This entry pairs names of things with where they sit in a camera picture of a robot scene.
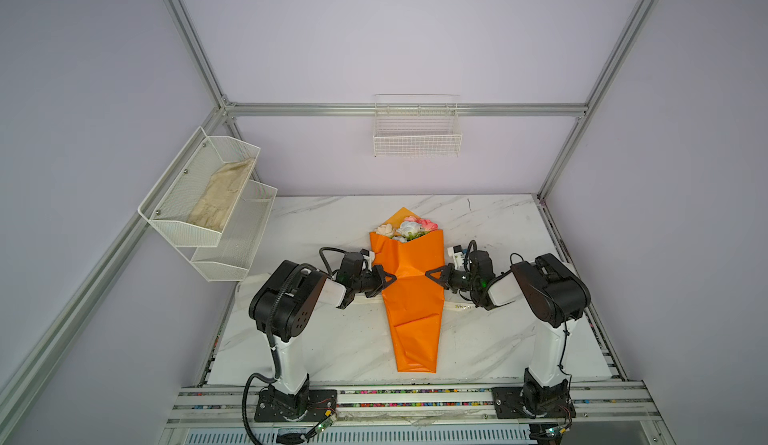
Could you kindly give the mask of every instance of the artificial flower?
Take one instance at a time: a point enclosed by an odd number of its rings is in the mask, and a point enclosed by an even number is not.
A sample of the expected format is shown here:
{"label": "artificial flower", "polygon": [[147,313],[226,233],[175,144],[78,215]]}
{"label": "artificial flower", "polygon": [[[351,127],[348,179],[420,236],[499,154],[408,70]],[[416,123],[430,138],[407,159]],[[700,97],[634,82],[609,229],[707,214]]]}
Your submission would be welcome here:
{"label": "artificial flower", "polygon": [[400,224],[400,228],[397,229],[398,234],[405,237],[407,240],[413,240],[416,237],[423,235],[424,229],[418,222],[403,222]]}
{"label": "artificial flower", "polygon": [[418,220],[418,224],[421,225],[426,231],[437,230],[437,224],[432,220],[421,219]]}
{"label": "artificial flower", "polygon": [[395,231],[392,229],[392,224],[389,223],[379,225],[379,228],[376,229],[376,233],[379,235],[384,235],[385,237],[389,237],[390,239],[393,235],[395,235]]}

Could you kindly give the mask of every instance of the pink flower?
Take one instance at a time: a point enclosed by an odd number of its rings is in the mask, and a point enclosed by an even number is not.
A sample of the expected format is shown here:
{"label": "pink flower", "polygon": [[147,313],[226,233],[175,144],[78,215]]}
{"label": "pink flower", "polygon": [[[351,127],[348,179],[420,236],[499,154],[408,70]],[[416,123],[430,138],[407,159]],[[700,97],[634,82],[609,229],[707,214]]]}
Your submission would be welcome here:
{"label": "pink flower", "polygon": [[418,220],[418,224],[421,225],[423,229],[427,231],[437,230],[437,224],[431,220],[421,219],[421,220]]}

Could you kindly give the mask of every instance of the white marble table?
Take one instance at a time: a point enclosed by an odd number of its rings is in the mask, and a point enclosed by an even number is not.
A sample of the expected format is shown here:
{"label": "white marble table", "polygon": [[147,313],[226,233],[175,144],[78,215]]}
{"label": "white marble table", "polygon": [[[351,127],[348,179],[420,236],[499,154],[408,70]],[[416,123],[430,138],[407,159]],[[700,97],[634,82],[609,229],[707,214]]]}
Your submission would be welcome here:
{"label": "white marble table", "polygon": [[[317,251],[331,246],[370,248],[368,232],[407,207],[445,231],[446,247],[471,239],[487,250],[496,274],[509,267],[509,254],[527,260],[557,252],[530,195],[278,197],[251,275],[268,274],[283,260],[322,267]],[[340,254],[329,254],[337,267]],[[266,275],[238,285],[208,384],[245,382],[255,371],[272,374],[264,334],[247,316],[251,298]],[[386,309],[380,297],[361,295],[346,309],[319,304],[301,335],[306,368],[317,385],[385,383],[502,383],[522,381],[533,354],[538,320],[521,296],[485,311],[446,293],[437,373],[399,373],[392,352]],[[588,323],[568,341],[564,368],[575,381],[610,378]]]}

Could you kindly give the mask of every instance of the orange wrapping paper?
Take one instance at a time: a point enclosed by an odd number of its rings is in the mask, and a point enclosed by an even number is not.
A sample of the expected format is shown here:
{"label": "orange wrapping paper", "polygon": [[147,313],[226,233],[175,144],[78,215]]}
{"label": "orange wrapping paper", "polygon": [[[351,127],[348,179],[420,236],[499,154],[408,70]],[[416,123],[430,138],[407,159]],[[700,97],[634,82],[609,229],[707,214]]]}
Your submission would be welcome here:
{"label": "orange wrapping paper", "polygon": [[[397,229],[412,215],[408,209],[400,209],[384,223]],[[406,243],[372,232],[371,250],[376,253],[373,263],[397,276],[397,281],[382,292],[397,371],[436,372],[445,293],[424,274],[446,264],[442,230]]]}

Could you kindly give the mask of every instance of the white mesh basket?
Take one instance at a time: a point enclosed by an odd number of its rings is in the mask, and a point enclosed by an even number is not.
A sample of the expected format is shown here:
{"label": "white mesh basket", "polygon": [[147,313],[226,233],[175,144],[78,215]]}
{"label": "white mesh basket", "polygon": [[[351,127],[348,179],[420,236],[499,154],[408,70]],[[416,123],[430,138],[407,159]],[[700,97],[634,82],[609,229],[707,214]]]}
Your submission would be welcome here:
{"label": "white mesh basket", "polygon": [[[190,212],[200,200],[210,177],[227,162],[254,159],[248,176],[254,171],[259,147],[229,136],[206,136],[170,186],[160,203],[150,213],[149,223],[174,247],[216,247],[229,228],[234,210],[226,218],[223,231],[187,223]],[[240,190],[236,200],[243,193]]]}
{"label": "white mesh basket", "polygon": [[248,180],[217,247],[197,248],[190,259],[207,281],[243,280],[254,263],[277,189]]}
{"label": "white mesh basket", "polygon": [[455,95],[376,96],[373,155],[457,156],[462,146],[457,104]]}

